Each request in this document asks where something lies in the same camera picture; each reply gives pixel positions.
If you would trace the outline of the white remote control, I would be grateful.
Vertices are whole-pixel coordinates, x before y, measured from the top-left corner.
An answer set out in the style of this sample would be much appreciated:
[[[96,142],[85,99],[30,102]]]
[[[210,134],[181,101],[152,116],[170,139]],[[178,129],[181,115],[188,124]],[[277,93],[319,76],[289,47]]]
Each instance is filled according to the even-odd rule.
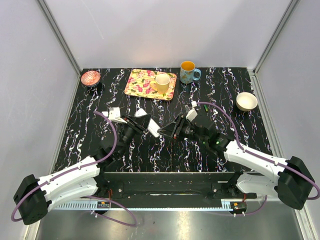
[[[136,111],[134,114],[135,117],[141,117],[147,115],[147,112],[140,108]],[[158,133],[158,130],[160,129],[160,126],[151,118],[147,127],[147,130],[155,137],[158,138],[160,134]]]

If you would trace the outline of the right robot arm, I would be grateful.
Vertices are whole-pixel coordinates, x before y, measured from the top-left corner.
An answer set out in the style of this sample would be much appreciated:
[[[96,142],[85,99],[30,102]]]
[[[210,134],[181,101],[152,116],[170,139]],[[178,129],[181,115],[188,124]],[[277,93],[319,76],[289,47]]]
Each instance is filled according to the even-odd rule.
[[[285,159],[246,147],[234,137],[219,132],[203,116],[189,120],[180,114],[158,133],[174,140],[196,141],[216,157],[257,172],[258,175],[237,174],[235,181],[227,186],[233,198],[248,193],[275,196],[285,205],[301,210],[313,188],[314,178],[302,159],[296,156]]]

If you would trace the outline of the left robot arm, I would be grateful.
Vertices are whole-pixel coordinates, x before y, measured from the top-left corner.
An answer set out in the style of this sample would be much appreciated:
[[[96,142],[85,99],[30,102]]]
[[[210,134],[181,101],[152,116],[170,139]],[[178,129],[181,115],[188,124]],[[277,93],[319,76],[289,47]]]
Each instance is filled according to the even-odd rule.
[[[150,132],[159,137],[159,125],[143,109],[134,116],[116,118],[98,111],[94,114],[109,123],[112,135],[100,142],[95,153],[72,166],[39,178],[33,174],[26,176],[13,196],[16,204],[11,214],[13,222],[31,225],[55,207],[71,200],[106,196],[110,190],[103,174],[115,172],[120,167],[120,158],[134,136]]]

